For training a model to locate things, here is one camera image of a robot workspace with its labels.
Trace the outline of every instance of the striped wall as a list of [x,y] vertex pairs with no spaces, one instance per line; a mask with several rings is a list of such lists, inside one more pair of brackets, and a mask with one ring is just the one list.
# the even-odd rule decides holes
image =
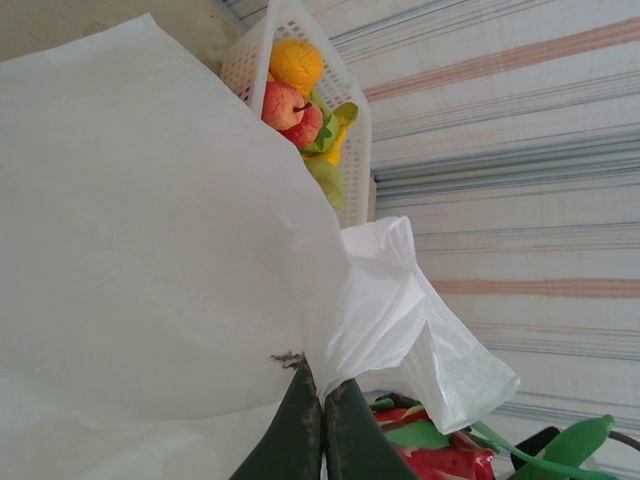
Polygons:
[[[611,413],[640,438],[640,1],[301,1],[371,104],[378,215],[411,218],[426,275],[522,376],[489,423]],[[226,3],[251,26],[267,0]],[[640,478],[627,447],[596,459]]]

